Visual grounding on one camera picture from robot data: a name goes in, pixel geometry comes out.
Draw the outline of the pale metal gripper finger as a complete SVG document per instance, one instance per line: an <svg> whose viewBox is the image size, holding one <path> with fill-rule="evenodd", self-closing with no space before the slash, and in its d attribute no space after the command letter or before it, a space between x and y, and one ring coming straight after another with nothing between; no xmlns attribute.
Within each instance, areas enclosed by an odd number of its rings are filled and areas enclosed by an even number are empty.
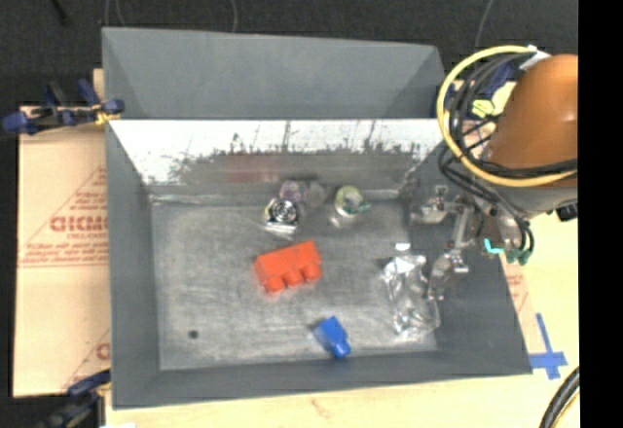
<svg viewBox="0 0 623 428"><path fill-rule="evenodd" d="M460 249L445 251L434 261L429 270L427 297L432 301L442 301L447 290L468 273L469 266Z"/></svg>
<svg viewBox="0 0 623 428"><path fill-rule="evenodd" d="M459 198L447 199L448 192L448 186L435 186L428 198L413 199L410 203L410 222L413 225L438 225L449 215L458 215L463 205Z"/></svg>

